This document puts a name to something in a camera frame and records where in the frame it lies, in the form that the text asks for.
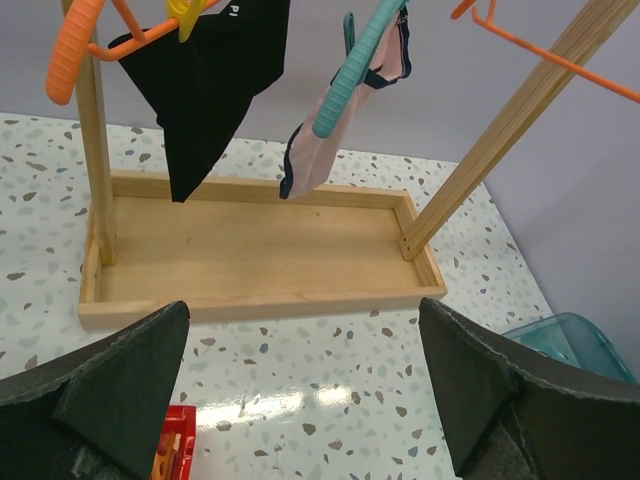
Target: pink cloth with dark trim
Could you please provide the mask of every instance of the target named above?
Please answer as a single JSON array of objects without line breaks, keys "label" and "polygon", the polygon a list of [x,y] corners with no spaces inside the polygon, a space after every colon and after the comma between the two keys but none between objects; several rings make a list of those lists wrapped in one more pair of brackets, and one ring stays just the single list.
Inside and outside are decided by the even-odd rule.
[{"label": "pink cloth with dark trim", "polygon": [[356,111],[381,88],[411,73],[408,54],[407,10],[403,8],[384,31],[369,71],[347,103],[333,132],[327,138],[313,134],[312,126],[329,88],[318,99],[313,111],[291,136],[284,157],[285,177],[280,182],[280,198],[294,199],[322,185],[329,178],[342,139]]}]

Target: terrazzo surface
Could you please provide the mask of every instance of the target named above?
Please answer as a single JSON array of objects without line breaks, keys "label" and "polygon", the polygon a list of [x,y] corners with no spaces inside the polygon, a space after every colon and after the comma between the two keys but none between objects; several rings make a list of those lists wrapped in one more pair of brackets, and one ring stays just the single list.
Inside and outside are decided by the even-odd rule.
[{"label": "terrazzo surface", "polygon": [[[110,126],[114,168],[165,170],[162,132]],[[234,140],[216,175],[280,179],[284,145]],[[336,184],[408,190],[455,164],[341,151]],[[79,125],[0,114],[0,378],[104,336],[76,315],[89,187]],[[444,301],[498,332],[551,312],[487,190],[432,241]],[[455,478],[417,310],[196,325],[173,394],[198,406],[200,479]]]}]

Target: wooden post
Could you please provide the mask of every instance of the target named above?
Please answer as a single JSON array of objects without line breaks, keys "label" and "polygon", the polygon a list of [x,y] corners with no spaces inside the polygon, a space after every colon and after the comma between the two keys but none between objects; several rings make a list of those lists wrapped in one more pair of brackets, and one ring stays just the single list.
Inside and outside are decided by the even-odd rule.
[{"label": "wooden post", "polygon": [[[62,0],[62,10],[65,15],[72,3],[73,0]],[[97,42],[95,32],[91,41]],[[116,260],[116,230],[102,79],[100,62],[90,55],[85,55],[78,73],[76,99],[100,258],[104,265],[113,265]]]},{"label": "wooden post", "polygon": [[[638,3],[640,0],[590,0],[551,51],[570,62],[584,65]],[[546,60],[538,63],[400,238],[405,259],[412,260],[422,251],[574,75]]]}]

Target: teal clothes hanger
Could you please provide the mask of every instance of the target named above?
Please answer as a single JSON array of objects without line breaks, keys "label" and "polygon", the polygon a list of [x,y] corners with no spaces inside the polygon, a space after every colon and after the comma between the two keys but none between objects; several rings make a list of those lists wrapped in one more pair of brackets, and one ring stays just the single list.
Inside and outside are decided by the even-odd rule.
[{"label": "teal clothes hanger", "polygon": [[408,2],[409,0],[382,0],[357,42],[353,15],[345,16],[343,28],[347,59],[334,78],[313,122],[312,130],[316,137],[327,138],[331,135],[353,91],[364,80],[382,34],[393,16]]}]

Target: wooden tray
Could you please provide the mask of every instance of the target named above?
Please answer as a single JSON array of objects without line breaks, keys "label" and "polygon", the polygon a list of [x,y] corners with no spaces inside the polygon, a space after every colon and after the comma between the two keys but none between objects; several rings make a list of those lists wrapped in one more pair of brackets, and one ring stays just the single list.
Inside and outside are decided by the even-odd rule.
[{"label": "wooden tray", "polygon": [[278,182],[209,178],[184,204],[166,174],[113,171],[117,262],[89,217],[79,316],[120,328],[175,300],[192,321],[417,308],[444,280],[427,246],[404,260],[417,213],[406,192],[323,186],[295,201]]}]

